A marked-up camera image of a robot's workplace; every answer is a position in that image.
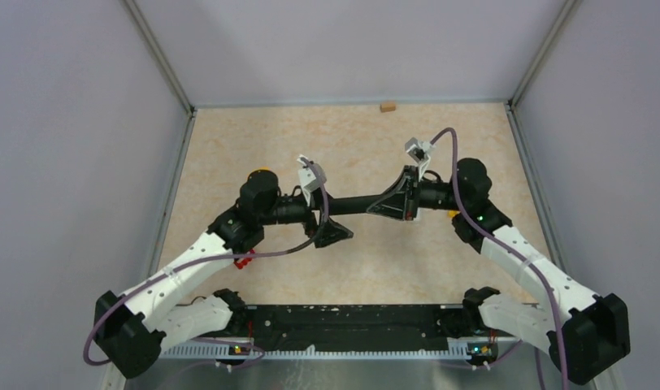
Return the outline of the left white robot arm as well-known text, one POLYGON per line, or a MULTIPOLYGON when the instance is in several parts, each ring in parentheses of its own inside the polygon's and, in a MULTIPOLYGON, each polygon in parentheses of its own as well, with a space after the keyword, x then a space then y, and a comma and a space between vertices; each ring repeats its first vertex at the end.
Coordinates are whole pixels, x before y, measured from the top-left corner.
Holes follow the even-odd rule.
POLYGON ((215 273, 247 259, 285 256, 310 245, 319 249, 352 238, 348 228, 329 216, 334 200, 324 187, 323 171, 304 165, 298 173, 302 193, 293 197, 280 192, 274 172, 251 172, 233 206, 183 253, 136 286, 120 294, 101 295, 84 346, 85 362, 95 363, 89 348, 96 344, 106 355, 107 364, 124 378, 134 379, 174 345, 212 331, 235 336, 245 328, 243 310, 222 297, 208 297, 191 305, 182 304, 182 299, 215 273), (295 223, 302 225, 306 241, 275 253, 255 252, 266 226, 295 223))

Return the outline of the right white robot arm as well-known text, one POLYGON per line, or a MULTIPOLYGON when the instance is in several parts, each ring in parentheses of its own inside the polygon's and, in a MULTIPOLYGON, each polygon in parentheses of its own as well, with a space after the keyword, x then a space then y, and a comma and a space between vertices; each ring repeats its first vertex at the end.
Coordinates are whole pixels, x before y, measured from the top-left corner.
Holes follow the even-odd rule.
POLYGON ((584 385, 631 352, 626 303, 572 279, 526 240, 490 200, 492 181, 475 158, 458 161, 448 182, 407 166, 367 213, 412 220, 421 209, 449 210, 459 239, 497 264, 538 301, 522 304, 495 288, 469 290, 462 325, 473 335, 500 330, 546 353, 574 384, 584 385))

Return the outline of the black remote control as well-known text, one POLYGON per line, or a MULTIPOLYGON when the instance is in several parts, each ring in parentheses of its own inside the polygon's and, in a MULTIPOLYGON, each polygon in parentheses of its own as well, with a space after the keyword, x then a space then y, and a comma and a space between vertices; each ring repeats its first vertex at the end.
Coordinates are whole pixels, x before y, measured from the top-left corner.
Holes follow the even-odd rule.
POLYGON ((366 214, 368 209, 381 195, 367 195, 357 197, 329 197, 328 212, 330 215, 358 215, 366 214))

